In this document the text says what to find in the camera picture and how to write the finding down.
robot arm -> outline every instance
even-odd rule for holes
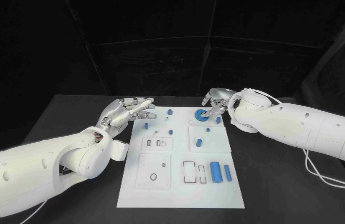
[[[213,88],[203,100],[203,105],[212,101],[213,108],[202,117],[220,115],[227,110],[232,124],[243,131],[260,132],[291,146],[345,160],[345,117],[281,103],[275,98],[278,105],[273,105],[268,97],[252,89],[235,92]]]
[[[157,118],[153,98],[117,99],[95,127],[81,133],[26,144],[0,152],[0,217],[33,207],[72,185],[95,178],[110,159],[122,161],[128,144],[114,141],[128,121]],[[59,172],[59,165],[69,174]]]

small blue cylinder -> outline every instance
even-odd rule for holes
[[[225,165],[225,173],[226,173],[226,179],[232,181],[232,175],[230,175],[230,170],[229,170],[229,165]]]
[[[199,138],[196,142],[196,146],[200,148],[203,140]]]
[[[212,181],[213,183],[222,183],[223,178],[222,178],[222,167],[219,162],[212,162],[210,163],[210,174],[212,174]]]

black table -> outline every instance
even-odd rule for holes
[[[25,143],[65,136],[94,126],[118,97],[55,96]],[[157,106],[200,106],[202,97],[156,97]],[[26,222],[51,224],[335,224],[345,221],[345,189],[327,185],[305,168],[302,149],[250,134],[223,115],[246,209],[117,208],[125,162],[110,162],[102,174],[52,198]],[[117,136],[130,142],[133,123]],[[345,179],[337,158],[312,153],[322,174]],[[0,219],[20,223],[38,209]]]

